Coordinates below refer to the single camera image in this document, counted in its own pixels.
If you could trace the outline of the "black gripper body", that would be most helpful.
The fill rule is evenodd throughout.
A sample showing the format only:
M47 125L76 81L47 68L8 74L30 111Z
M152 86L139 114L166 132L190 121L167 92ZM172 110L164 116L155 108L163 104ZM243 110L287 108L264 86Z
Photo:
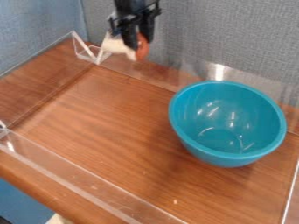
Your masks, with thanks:
M151 15L154 18L162 15L160 0L114 0L114 3L116 11L107 18L114 36L120 35L122 20L136 23L136 32L140 32L143 15Z

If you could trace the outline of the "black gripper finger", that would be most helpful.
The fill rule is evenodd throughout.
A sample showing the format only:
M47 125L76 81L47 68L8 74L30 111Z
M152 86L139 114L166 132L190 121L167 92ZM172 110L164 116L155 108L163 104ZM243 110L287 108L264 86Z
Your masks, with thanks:
M143 15L139 25L139 31L143 34L148 43L155 39L155 17L151 15Z
M122 20L119 28L126 46L135 51L138 49L136 23Z

